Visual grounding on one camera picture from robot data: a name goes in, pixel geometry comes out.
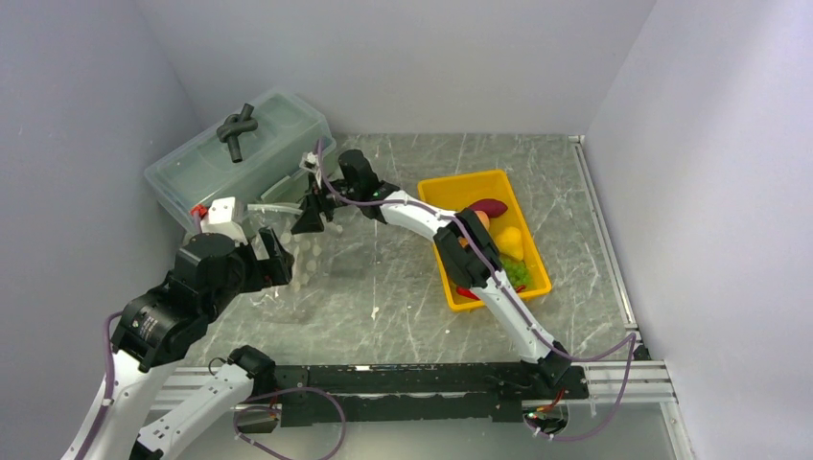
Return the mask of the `clear zip top bag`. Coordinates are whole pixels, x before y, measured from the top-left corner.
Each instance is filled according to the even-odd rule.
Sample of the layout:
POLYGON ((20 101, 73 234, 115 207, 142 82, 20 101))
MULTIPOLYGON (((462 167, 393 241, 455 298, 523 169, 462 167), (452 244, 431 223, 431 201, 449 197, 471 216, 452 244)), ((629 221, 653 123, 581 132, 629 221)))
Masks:
POLYGON ((292 203, 249 204, 247 212, 252 229, 276 233, 282 248, 293 256, 293 264, 288 284, 245 294, 242 300, 273 323, 306 323, 329 271, 330 243, 342 235, 343 227, 323 220, 322 232, 294 234, 292 229, 301 211, 292 203))

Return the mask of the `yellow plastic tray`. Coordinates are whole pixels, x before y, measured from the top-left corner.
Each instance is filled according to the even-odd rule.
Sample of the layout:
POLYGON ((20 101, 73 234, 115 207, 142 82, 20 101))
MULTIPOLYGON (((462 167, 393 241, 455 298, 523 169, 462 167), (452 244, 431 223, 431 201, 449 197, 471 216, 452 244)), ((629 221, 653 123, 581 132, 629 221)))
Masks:
POLYGON ((491 219, 491 225, 487 231, 492 240, 506 226, 518 227, 523 233, 523 262, 529 269, 533 281, 531 287, 519 293, 519 296, 523 300, 529 300, 552 291, 552 283, 537 245, 504 171, 491 170, 425 179, 418 183, 418 194, 428 204, 454 211, 468 208, 470 204, 483 198, 495 198, 504 202, 508 211, 499 218, 491 219))

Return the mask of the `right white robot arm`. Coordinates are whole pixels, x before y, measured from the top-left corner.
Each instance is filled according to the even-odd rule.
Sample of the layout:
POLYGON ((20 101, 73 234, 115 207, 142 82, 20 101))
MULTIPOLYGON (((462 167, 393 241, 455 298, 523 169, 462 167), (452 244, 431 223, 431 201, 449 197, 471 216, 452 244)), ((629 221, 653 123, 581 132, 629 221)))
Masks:
POLYGON ((438 208, 379 179, 358 149, 339 155, 339 180, 328 178, 323 162, 320 147, 302 155, 300 167, 308 175, 309 186, 293 233, 321 232, 325 222, 333 219, 335 209, 355 206, 368 219, 425 238, 433 243, 452 281, 482 301, 507 331, 529 371, 532 392, 550 398, 564 387, 565 373, 572 364, 568 352, 510 284, 498 247, 474 211, 438 208))

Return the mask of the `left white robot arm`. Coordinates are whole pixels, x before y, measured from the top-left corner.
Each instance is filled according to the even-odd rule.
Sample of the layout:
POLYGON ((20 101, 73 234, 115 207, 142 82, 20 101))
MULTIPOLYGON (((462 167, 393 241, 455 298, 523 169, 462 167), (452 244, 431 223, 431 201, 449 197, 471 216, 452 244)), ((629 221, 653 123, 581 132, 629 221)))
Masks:
POLYGON ((263 255, 228 235, 193 236, 159 285, 105 320, 105 374, 64 458, 171 459, 228 408, 273 394, 274 361, 244 345, 192 397, 144 424, 179 362, 237 296, 291 281, 294 257, 276 233, 266 227, 258 239, 263 255))

